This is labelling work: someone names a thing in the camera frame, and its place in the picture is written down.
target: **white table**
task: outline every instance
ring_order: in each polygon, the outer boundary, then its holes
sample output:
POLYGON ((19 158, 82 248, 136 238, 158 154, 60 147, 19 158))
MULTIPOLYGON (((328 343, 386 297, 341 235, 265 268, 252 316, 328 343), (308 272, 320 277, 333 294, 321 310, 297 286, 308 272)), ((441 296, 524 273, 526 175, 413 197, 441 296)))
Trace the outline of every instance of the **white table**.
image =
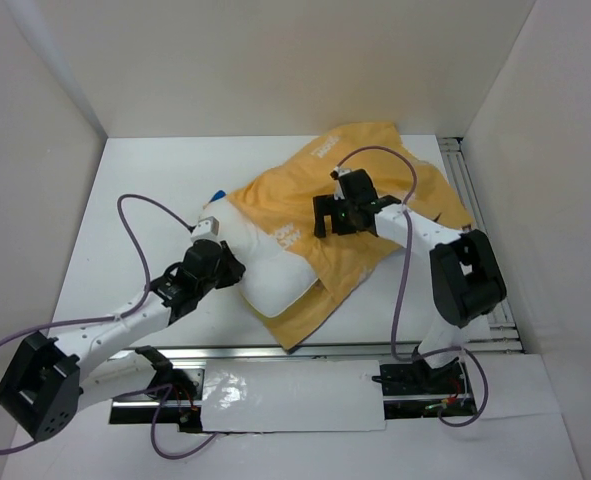
MULTIPOLYGON (((150 196, 194 223, 217 190, 231 192, 283 163, 309 136, 110 139, 97 172, 55 313, 56 320, 114 312, 140 291, 143 275, 115 204, 123 193, 150 196)), ((444 172, 432 135, 406 135, 418 158, 444 172)), ((131 225, 149 260, 153 278, 183 258, 187 232, 155 207, 128 201, 131 225)), ((386 342, 402 269, 402 250, 381 262, 306 344, 386 342)), ((431 294, 428 262, 411 262, 398 338, 420 341, 439 314, 431 294)), ((470 327, 488 339, 488 322, 470 327)), ((172 327, 143 339, 156 346, 276 345, 248 310, 236 288, 214 291, 172 327)))

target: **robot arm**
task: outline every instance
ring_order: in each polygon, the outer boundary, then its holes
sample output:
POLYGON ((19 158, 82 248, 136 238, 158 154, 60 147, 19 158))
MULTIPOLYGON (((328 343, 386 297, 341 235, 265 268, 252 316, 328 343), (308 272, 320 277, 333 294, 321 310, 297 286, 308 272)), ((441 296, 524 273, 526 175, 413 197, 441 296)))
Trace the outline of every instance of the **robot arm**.
MULTIPOLYGON (((420 353, 460 343, 460 329, 489 313, 506 297, 506 286, 488 237, 479 230, 465 232, 444 227, 412 211, 390 195, 379 197, 364 170, 338 168, 332 195, 313 199, 315 236, 326 236, 325 217, 338 235, 370 232, 401 243, 412 224, 413 253, 430 261, 435 306, 445 322, 436 320, 420 353)), ((450 356, 429 360, 432 368, 450 356)))
POLYGON ((184 259, 151 282, 153 295, 132 315, 117 314, 106 323, 57 337, 40 332, 26 337, 0 382, 0 405, 34 440, 44 441, 68 425, 78 410, 120 394, 166 384, 194 391, 186 374, 152 347, 107 359, 192 312, 212 289, 241 280, 246 269, 226 242, 217 241, 217 232, 217 220, 202 220, 184 259))

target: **wall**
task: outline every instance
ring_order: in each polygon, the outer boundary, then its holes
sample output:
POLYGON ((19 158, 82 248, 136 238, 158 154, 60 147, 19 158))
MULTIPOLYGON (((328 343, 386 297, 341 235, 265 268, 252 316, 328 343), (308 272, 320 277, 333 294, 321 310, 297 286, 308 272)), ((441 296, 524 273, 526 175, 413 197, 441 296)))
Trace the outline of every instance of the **wall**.
POLYGON ((591 480, 591 0, 538 0, 464 154, 511 306, 591 480))
POLYGON ((0 337, 50 320, 101 148, 0 2, 0 337))
POLYGON ((462 135, 533 0, 37 0, 111 137, 462 135))

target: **beige wall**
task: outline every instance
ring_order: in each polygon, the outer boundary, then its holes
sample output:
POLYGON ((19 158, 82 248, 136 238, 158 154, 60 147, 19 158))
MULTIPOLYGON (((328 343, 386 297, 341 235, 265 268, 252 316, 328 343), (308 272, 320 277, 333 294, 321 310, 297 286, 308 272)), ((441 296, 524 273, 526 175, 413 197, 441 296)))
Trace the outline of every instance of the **beige wall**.
POLYGON ((538 0, 464 141, 529 346, 591 480, 591 0, 538 0))
POLYGON ((101 148, 0 2, 0 336, 50 321, 101 148))
POLYGON ((109 136, 462 135, 533 0, 38 0, 109 136))

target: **folded cloth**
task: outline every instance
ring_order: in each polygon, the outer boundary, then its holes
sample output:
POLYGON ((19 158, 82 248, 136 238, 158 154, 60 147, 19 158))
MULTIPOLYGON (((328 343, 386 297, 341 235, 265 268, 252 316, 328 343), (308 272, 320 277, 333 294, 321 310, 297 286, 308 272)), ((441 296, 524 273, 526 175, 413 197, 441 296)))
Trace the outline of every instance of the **folded cloth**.
MULTIPOLYGON (((313 333, 342 301, 399 246, 370 233, 313 235, 313 197, 335 191, 330 172, 352 151, 367 145, 389 147, 408 158, 418 184, 409 206, 417 213, 451 228, 463 228, 472 218, 437 168, 416 159, 404 148, 392 123, 357 123, 335 128, 316 138, 283 165, 272 168, 226 198, 249 220, 275 238, 282 248, 300 255, 318 281, 280 315, 258 316, 286 350, 313 333)), ((408 167, 397 157, 368 150, 344 167, 363 168, 377 193, 404 198, 412 185, 408 167)))

